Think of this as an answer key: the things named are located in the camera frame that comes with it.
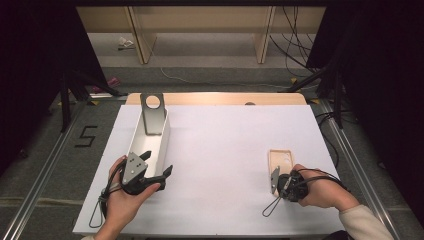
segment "wire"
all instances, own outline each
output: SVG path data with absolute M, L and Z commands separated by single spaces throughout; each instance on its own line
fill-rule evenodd
M 290 42 L 290 39 L 288 39 L 286 36 L 284 36 L 284 34 L 282 33 L 281 34 L 281 36 L 283 36 L 283 38 L 287 41 L 287 42 Z M 301 48 L 303 48 L 303 49 L 306 49 L 306 50 L 311 50 L 310 48 L 307 48 L 307 47 L 304 47 L 304 46 L 300 46 L 300 45 L 298 45 L 298 44 L 296 44 L 296 43 L 294 43 L 294 42 L 290 42 L 292 45 L 295 45 L 296 47 L 301 47 Z
M 325 171 L 322 171 L 322 170 L 320 170 L 320 169 L 302 168 L 302 169 L 299 169 L 299 170 L 297 170 L 297 171 L 298 171 L 298 172 L 300 172 L 300 171 L 314 171 L 314 172 L 320 172 L 320 173 L 326 174 L 326 175 L 328 175 L 328 176 L 330 176 L 330 177 L 332 177 L 332 178 L 336 178 L 336 179 L 337 179 L 337 177 L 336 177 L 336 176 L 334 176 L 333 174 L 328 173 L 328 172 L 325 172 Z
M 309 86 L 309 87 L 303 87 L 302 89 L 311 89 L 311 88 L 315 88 L 315 87 L 318 87 L 318 86 L 319 86 L 319 84 L 312 85 L 312 86 Z
M 156 56 L 155 53 L 153 52 L 153 49 L 150 47 L 150 45 L 147 43 L 146 39 L 144 38 L 143 35 L 141 35 L 143 41 L 146 43 L 147 47 L 150 50 L 150 53 L 152 54 L 152 56 Z M 209 84 L 209 85 L 217 85 L 217 86 L 225 86 L 225 85 L 235 85 L 235 86 L 245 86 L 245 87 L 275 87 L 275 88 L 283 88 L 283 89 L 289 89 L 291 88 L 291 86 L 280 86 L 280 85 L 273 85 L 273 84 L 244 84 L 244 83 L 214 83 L 214 82 L 197 82 L 197 81 L 188 81 L 186 79 L 180 78 L 180 77 L 173 77 L 173 76 L 169 76 L 168 74 L 166 74 L 163 70 L 162 67 L 160 67 L 160 71 L 162 72 L 162 74 L 169 78 L 169 79 L 175 79 L 178 81 L 182 81 L 185 83 L 190 83 L 190 84 Z
M 323 114 L 319 114 L 317 116 L 315 116 L 316 118 L 326 115 L 321 122 L 319 122 L 318 124 L 318 128 L 321 131 L 322 136 L 324 137 L 324 139 L 328 142 L 328 144 L 330 144 L 330 146 L 333 148 L 334 153 L 336 154 L 336 162 L 334 163 L 335 168 L 337 168 L 339 166 L 339 162 L 340 162 L 340 156 L 339 156 L 339 152 L 337 151 L 336 147 L 331 143 L 331 141 L 327 138 L 327 136 L 324 134 L 324 132 L 322 131 L 322 124 L 328 120 L 331 119 L 334 115 L 334 112 L 331 113 L 323 113 Z
M 347 188 L 343 185 L 343 183 L 337 178 L 332 178 L 332 177 L 329 177 L 329 176 L 317 176 L 317 177 L 311 177 L 311 178 L 308 178 L 306 180 L 303 180 L 302 182 L 296 183 L 295 185 L 289 187 L 286 191 L 290 191 L 291 189 L 298 188 L 301 185 L 305 185 L 308 182 L 312 182 L 312 181 L 316 181 L 316 180 L 330 180 L 330 181 L 333 181 L 333 182 L 339 184 L 340 187 L 347 190 Z
M 294 44 L 294 45 L 296 45 L 296 46 L 298 46 L 298 47 L 299 47 L 300 55 L 302 56 L 302 58 L 303 58 L 303 60 L 304 60 L 305 62 L 307 62 L 307 61 L 306 61 L 305 57 L 303 56 L 303 53 L 304 53 L 304 54 L 305 54 L 305 56 L 307 57 L 308 61 L 312 63 L 312 60 L 311 60 L 311 59 L 309 59 L 309 54 L 306 52 L 306 49 L 308 49 L 308 48 L 306 48 L 306 47 L 304 47 L 304 46 L 303 46 L 302 42 L 301 42 L 301 41 L 300 41 L 300 39 L 299 39 L 298 32 L 297 32 L 297 17 L 298 17 L 298 14 L 299 14 L 299 7 L 298 7 L 298 6 L 296 6 L 296 7 L 294 7 L 294 8 L 293 8 L 293 15 L 294 15 L 294 17 L 293 17 L 293 18 L 294 18 L 294 21 L 293 21 L 293 22 L 294 22 L 294 24 L 293 24 L 293 25 L 292 25 L 292 23 L 291 23 L 291 21 L 290 21 L 290 19 L 289 19 L 288 15 L 287 15 L 287 12 L 286 12 L 286 10 L 285 10 L 284 6 L 282 7 L 282 9 L 283 9 L 284 15 L 286 16 L 286 19 L 287 19 L 287 21 L 288 21 L 288 23 L 289 23 L 289 25 L 290 25 L 290 28 L 291 28 L 291 30 L 292 30 L 292 36 L 291 36 L 290 40 L 288 40 L 287 38 L 285 38 L 285 36 L 284 36 L 284 35 L 283 35 L 283 37 L 284 37 L 286 40 L 288 40 L 288 41 L 289 41 L 289 46 L 290 46 L 290 43 L 292 43 L 291 39 L 293 39 L 293 36 L 295 36 L 295 37 L 296 37 L 296 41 L 297 41 L 297 45 L 296 45 L 296 44 L 294 44 L 294 43 L 292 43 L 292 44 Z M 312 39 L 310 38 L 310 36 L 309 36 L 308 34 L 306 34 L 306 36 L 309 38 L 309 40 L 310 40 L 310 41 L 311 41 L 311 43 L 313 44 L 313 43 L 314 43 L 314 41 L 312 41 Z
M 271 41 L 274 43 L 274 45 L 278 48 L 278 50 L 280 50 L 284 55 L 286 55 L 286 68 L 288 69 L 287 66 L 287 57 L 290 58 L 291 60 L 293 60 L 294 62 L 296 62 L 297 64 L 299 64 L 300 66 L 304 67 L 305 69 L 309 70 L 310 72 L 314 73 L 313 70 L 309 69 L 306 67 L 305 64 L 299 62 L 298 60 L 296 60 L 293 56 L 291 56 L 287 51 L 284 51 L 272 38 L 272 36 L 269 36 L 269 38 L 271 39 Z
M 277 207 L 278 203 L 280 202 L 281 197 L 276 198 L 274 201 L 272 201 L 271 204 L 268 205 L 268 207 L 266 207 L 263 211 L 262 211 L 262 216 L 264 217 L 269 217 L 271 216 L 272 212 L 274 212 L 275 207 Z M 274 204 L 277 201 L 277 203 L 274 205 L 274 207 L 271 209 L 271 211 L 269 212 L 269 214 L 265 214 L 265 211 L 268 210 L 268 208 L 270 208 L 272 206 L 272 204 Z
M 119 170 L 121 170 L 126 164 L 127 164 L 127 160 L 125 159 L 116 166 L 112 174 L 109 176 L 107 185 L 105 189 L 103 189 L 102 193 L 100 194 L 99 199 L 97 200 L 97 204 L 94 207 L 93 213 L 91 214 L 90 222 L 88 223 L 88 225 L 91 228 L 98 228 L 102 226 L 103 217 L 106 218 L 106 215 L 107 215 L 107 200 L 109 199 L 110 194 L 121 189 L 121 188 L 114 188 L 112 189 L 112 191 L 110 191 L 111 190 L 110 186 L 112 185 L 113 178 L 115 177 L 116 173 Z M 96 210 L 98 207 L 100 207 L 100 224 L 92 225 L 94 214 L 96 213 Z

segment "white sleeve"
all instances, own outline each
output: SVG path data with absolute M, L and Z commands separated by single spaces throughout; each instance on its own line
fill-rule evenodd
M 346 231 L 355 240 L 362 239 L 393 239 L 387 228 L 371 212 L 371 210 L 359 205 L 340 212 L 340 221 Z
M 81 240 L 94 240 L 94 237 L 92 235 L 90 235 L 90 236 L 86 236 L 86 237 L 82 238 Z

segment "white table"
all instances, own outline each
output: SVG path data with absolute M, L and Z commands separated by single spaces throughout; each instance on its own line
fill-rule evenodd
M 164 191 L 139 210 L 122 234 L 150 237 L 293 237 L 343 229 L 336 209 L 281 200 L 262 211 L 270 193 L 270 149 L 290 149 L 296 163 L 335 176 L 330 154 L 307 105 L 167 106 L 171 132 L 165 167 L 174 165 Z M 74 233 L 92 234 L 89 220 L 107 173 L 126 154 L 141 107 L 125 105 L 116 119 Z M 99 223 L 99 212 L 94 223 Z

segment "human hand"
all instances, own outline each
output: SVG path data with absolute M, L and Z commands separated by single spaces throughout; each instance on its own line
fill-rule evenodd
M 300 164 L 293 167 L 293 170 L 296 171 L 300 169 L 305 169 L 305 167 Z M 326 176 L 324 173 L 312 170 L 303 170 L 299 173 L 305 180 L 311 177 Z M 344 211 L 359 205 L 358 200 L 351 193 L 333 181 L 319 179 L 307 184 L 309 194 L 298 201 L 303 207 L 308 205 L 321 208 L 335 207 L 339 211 Z
M 126 158 L 126 156 L 122 156 L 113 164 L 109 170 L 109 177 L 115 168 Z M 119 182 L 119 172 L 112 180 L 112 183 L 116 182 Z M 121 230 L 134 219 L 141 204 L 153 195 L 159 187 L 160 184 L 155 183 L 138 195 L 129 195 L 122 189 L 112 192 L 107 201 L 105 223 L 97 232 L 95 239 L 115 239 Z

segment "metal frame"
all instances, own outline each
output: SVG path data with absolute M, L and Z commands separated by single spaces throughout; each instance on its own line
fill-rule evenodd
M 3 236 L 4 240 L 9 239 L 19 239 L 22 231 L 24 230 L 34 208 L 35 204 L 38 201 L 39 196 L 43 192 L 51 174 L 53 173 L 56 163 L 60 159 L 60 156 L 63 152 L 63 149 L 67 143 L 67 140 L 72 133 L 73 126 L 77 121 L 80 113 L 84 109 L 86 102 L 79 102 L 74 110 L 75 116 L 69 124 L 69 127 L 66 131 L 60 133 L 59 138 L 56 141 L 55 146 L 50 152 L 49 157 L 46 160 L 43 168 L 38 174 L 37 179 L 34 181 L 34 184 L 31 187 L 31 190 L 25 197 L 22 205 L 19 210 L 13 217 L 12 221 L 9 224 L 9 227 Z
M 321 107 L 324 112 L 333 111 L 330 104 L 325 99 L 322 99 Z M 377 195 L 377 192 L 372 186 L 370 179 L 362 168 L 362 165 L 357 158 L 355 151 L 350 145 L 343 129 L 340 129 L 336 121 L 333 119 L 330 119 L 329 122 L 331 130 L 333 131 L 334 136 L 336 136 L 337 142 L 347 159 L 349 167 L 351 168 L 362 193 L 364 194 L 369 208 L 374 212 L 374 215 L 386 226 L 386 228 L 392 234 L 393 238 L 400 239 L 399 233 L 397 232 L 389 213 L 386 211 L 382 201 Z

